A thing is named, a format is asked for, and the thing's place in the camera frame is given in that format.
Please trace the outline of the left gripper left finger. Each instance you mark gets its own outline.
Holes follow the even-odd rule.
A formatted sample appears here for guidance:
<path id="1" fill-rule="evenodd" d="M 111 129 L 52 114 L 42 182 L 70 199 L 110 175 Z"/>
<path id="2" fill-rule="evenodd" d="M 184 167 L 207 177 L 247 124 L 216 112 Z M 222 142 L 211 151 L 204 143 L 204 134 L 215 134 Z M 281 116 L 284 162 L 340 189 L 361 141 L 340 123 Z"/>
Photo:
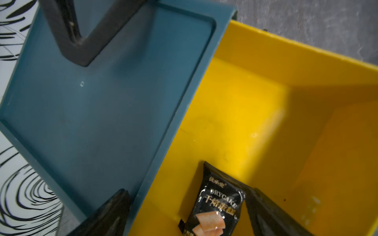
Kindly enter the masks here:
<path id="1" fill-rule="evenodd" d="M 122 236 L 130 207 L 131 198 L 129 192 L 120 189 L 69 235 Z"/>

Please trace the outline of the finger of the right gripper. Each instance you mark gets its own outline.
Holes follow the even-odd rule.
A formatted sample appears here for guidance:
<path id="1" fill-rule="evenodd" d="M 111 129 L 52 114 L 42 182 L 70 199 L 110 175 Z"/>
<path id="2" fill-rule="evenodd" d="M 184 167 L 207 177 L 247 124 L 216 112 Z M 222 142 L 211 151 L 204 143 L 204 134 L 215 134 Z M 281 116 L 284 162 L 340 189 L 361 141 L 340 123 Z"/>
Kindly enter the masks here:
<path id="1" fill-rule="evenodd" d="M 88 67 L 146 1 L 39 1 L 61 54 Z"/>

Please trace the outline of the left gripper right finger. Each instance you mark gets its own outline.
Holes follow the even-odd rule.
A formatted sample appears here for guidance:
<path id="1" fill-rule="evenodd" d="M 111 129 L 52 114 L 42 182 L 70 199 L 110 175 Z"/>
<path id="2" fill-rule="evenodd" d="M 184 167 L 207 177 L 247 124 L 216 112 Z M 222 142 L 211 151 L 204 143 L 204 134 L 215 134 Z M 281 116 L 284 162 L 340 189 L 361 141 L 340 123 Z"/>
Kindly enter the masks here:
<path id="1" fill-rule="evenodd" d="M 246 207 L 255 236 L 311 236 L 308 230 L 257 188 L 247 187 Z"/>

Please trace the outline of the black cookie packet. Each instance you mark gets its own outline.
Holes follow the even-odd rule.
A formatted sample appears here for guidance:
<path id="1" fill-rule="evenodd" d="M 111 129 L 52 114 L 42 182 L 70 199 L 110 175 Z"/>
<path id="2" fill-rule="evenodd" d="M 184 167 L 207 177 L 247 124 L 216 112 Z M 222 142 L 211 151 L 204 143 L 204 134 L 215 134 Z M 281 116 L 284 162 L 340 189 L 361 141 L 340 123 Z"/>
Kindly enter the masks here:
<path id="1" fill-rule="evenodd" d="M 185 222 L 179 223 L 184 236 L 230 236 L 241 215 L 247 186 L 208 162 L 196 202 Z"/>

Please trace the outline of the teal drawer cabinet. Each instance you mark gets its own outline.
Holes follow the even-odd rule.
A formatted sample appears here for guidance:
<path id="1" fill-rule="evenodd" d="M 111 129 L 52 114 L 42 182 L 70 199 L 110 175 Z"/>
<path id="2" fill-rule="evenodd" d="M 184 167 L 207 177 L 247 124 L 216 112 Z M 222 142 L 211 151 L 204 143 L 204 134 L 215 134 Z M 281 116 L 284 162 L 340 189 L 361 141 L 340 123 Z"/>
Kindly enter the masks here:
<path id="1" fill-rule="evenodd" d="M 128 235 L 236 8 L 146 1 L 88 67 L 39 6 L 1 103 L 1 131 L 79 220 L 129 192 Z"/>

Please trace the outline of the yellow top drawer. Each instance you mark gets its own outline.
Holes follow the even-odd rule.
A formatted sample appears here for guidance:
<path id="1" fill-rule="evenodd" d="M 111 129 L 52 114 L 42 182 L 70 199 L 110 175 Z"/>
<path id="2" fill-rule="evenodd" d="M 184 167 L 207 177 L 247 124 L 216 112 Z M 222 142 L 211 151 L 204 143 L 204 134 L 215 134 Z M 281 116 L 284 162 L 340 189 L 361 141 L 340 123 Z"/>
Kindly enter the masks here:
<path id="1" fill-rule="evenodd" d="M 178 236 L 207 161 L 316 236 L 378 229 L 378 68 L 230 22 L 131 236 Z"/>

